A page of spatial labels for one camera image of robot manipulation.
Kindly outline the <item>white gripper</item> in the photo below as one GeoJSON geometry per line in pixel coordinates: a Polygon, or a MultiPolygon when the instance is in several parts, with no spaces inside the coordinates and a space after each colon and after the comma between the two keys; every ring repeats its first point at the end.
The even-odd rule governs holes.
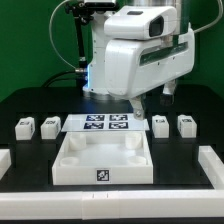
{"type": "Polygon", "coordinates": [[[180,35],[176,46],[166,47],[161,38],[149,41],[111,40],[105,51],[105,86],[121,99],[131,99],[135,119],[145,118],[142,96],[163,84],[160,103],[174,102],[176,81],[194,65],[195,38],[192,29],[180,35]]]}

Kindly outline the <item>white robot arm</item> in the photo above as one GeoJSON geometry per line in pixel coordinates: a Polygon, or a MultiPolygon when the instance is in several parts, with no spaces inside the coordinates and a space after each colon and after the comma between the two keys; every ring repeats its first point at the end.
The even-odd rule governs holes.
{"type": "Polygon", "coordinates": [[[173,102],[177,79],[194,65],[189,0],[85,0],[93,11],[93,59],[86,94],[128,100],[145,117],[145,94],[162,87],[173,102]]]}

